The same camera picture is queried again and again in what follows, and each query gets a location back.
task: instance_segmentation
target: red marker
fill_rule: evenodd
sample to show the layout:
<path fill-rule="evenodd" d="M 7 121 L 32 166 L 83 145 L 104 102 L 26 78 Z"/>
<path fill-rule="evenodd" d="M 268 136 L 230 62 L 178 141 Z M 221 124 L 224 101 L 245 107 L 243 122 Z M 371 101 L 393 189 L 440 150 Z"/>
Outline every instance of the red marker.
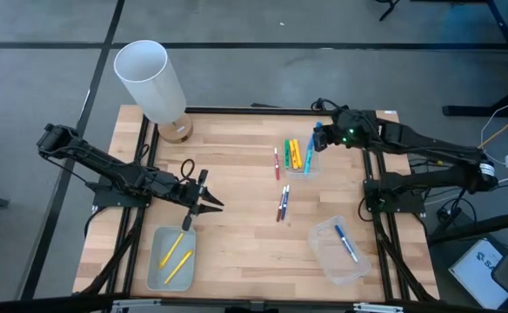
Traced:
<path fill-rule="evenodd" d="M 273 160 L 275 161 L 275 178 L 279 180 L 279 161 L 277 160 L 277 148 L 273 148 Z"/>

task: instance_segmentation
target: transparent plastic box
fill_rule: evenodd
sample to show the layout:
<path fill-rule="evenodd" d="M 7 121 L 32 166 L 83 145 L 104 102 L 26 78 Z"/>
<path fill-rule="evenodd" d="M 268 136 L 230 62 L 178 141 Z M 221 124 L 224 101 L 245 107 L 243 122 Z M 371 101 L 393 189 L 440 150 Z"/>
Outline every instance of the transparent plastic box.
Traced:
<path fill-rule="evenodd" d="M 293 178 L 293 179 L 305 179 L 305 178 L 313 178 L 317 176 L 321 171 L 322 168 L 320 167 L 319 157 L 318 153 L 314 151 L 314 148 L 312 148 L 312 158 L 311 158 L 311 166 L 310 171 L 308 173 L 304 173 L 304 169 L 306 167 L 306 157 L 308 155 L 308 143 L 310 142 L 312 133 L 306 133 L 306 135 L 287 135 L 285 138 L 283 138 L 283 142 L 281 144 L 281 151 L 282 151 L 282 157 L 281 161 L 283 163 L 283 168 L 285 170 L 285 174 L 287 175 L 287 178 Z M 289 168 L 285 167 L 284 160 L 285 160 L 285 150 L 284 150 L 284 141 L 286 139 L 297 139 L 298 140 L 298 149 L 300 150 L 300 159 L 302 161 L 303 166 L 300 169 L 294 170 L 292 168 L 292 159 L 289 157 Z"/>
<path fill-rule="evenodd" d="M 344 246 L 335 225 L 343 232 L 358 262 L 354 261 Z M 325 275 L 336 285 L 350 284 L 371 269 L 370 261 L 349 236 L 342 216 L 334 216 L 311 228 L 308 240 Z"/>

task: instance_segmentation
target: wooden table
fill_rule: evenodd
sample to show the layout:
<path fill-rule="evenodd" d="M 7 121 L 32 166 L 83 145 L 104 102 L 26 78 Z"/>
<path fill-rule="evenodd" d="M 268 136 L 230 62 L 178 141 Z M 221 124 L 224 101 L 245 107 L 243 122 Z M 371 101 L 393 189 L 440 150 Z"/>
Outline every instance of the wooden table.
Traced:
<path fill-rule="evenodd" d="M 225 204 L 224 212 L 194 217 L 197 251 L 191 287 L 185 292 L 151 291 L 145 279 L 153 233 L 162 225 L 180 226 L 186 213 L 186 208 L 156 199 L 145 214 L 132 296 L 384 300 L 373 226 L 357 215 L 363 197 L 361 150 L 330 147 L 319 155 L 322 173 L 318 177 L 302 181 L 275 179 L 273 147 L 281 147 L 285 137 L 307 136 L 317 120 L 330 123 L 329 117 L 190 116 L 194 123 L 193 136 L 180 144 L 160 140 L 156 166 L 179 176 L 181 163 L 192 158 L 196 162 L 193 176 L 200 169 L 209 170 L 207 185 L 211 194 Z M 398 120 L 392 111 L 379 111 L 378 116 Z M 141 120 L 142 112 L 137 106 L 121 107 L 110 145 L 111 155 L 125 162 L 132 160 Z M 406 156 L 385 155 L 385 162 L 388 171 L 409 173 Z M 377 171 L 378 167 L 374 163 L 372 168 Z M 276 223 L 281 190 L 287 183 L 291 184 L 287 217 L 284 222 Z M 121 211 L 121 208 L 105 210 L 90 224 L 74 291 L 88 286 L 111 257 Z M 349 286 L 336 286 L 326 279 L 307 241 L 311 227 L 335 215 L 344 216 L 351 236 L 372 265 L 369 274 Z M 422 225 L 411 214 L 397 214 L 396 218 L 404 260 L 427 291 L 438 297 Z M 395 266 L 391 260 L 389 265 L 394 295 L 398 296 Z M 125 269 L 123 260 L 116 290 L 122 289 Z"/>

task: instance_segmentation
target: green marker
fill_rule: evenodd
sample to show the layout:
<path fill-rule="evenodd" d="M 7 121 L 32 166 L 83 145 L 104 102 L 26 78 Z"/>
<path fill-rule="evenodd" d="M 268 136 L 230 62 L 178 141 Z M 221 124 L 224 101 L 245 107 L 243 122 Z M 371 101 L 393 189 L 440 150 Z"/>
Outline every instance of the green marker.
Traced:
<path fill-rule="evenodd" d="M 289 139 L 285 139 L 285 141 L 283 143 L 283 159 L 284 159 L 285 168 L 289 169 L 289 167 L 290 167 L 289 160 L 291 159 L 291 153 L 290 153 L 290 148 L 289 148 Z"/>

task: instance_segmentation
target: gray floor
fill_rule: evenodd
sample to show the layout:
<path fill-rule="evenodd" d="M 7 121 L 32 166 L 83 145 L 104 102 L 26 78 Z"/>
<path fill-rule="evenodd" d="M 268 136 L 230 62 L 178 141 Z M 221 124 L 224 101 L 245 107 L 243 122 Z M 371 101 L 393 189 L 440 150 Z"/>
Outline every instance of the gray floor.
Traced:
<path fill-rule="evenodd" d="M 0 1 L 0 41 L 102 42 L 116 1 Z M 508 22 L 508 3 L 498 2 Z M 127 0 L 116 42 L 499 43 L 487 6 L 370 0 Z M 133 103 L 117 80 L 112 50 L 84 137 L 107 149 L 120 104 Z M 487 105 L 508 92 L 508 53 L 370 50 L 169 50 L 190 106 L 267 103 L 307 107 L 317 97 L 358 109 L 397 110 L 402 122 L 431 137 L 479 143 L 485 118 L 444 117 L 441 106 Z M 98 50 L 0 50 L 0 300 L 17 294 L 58 169 L 40 160 L 35 143 L 46 123 L 78 119 Z M 491 123 L 489 133 L 508 119 Z M 508 130 L 488 145 L 508 154 Z M 78 168 L 87 179 L 97 177 Z M 498 176 L 508 176 L 500 169 Z M 93 195 L 71 180 L 38 297 L 66 296 L 84 242 Z M 508 189 L 468 196 L 478 219 L 508 212 Z M 437 225 L 428 207 L 428 228 Z M 508 244 L 508 230 L 495 234 Z M 468 303 L 438 274 L 443 299 Z"/>

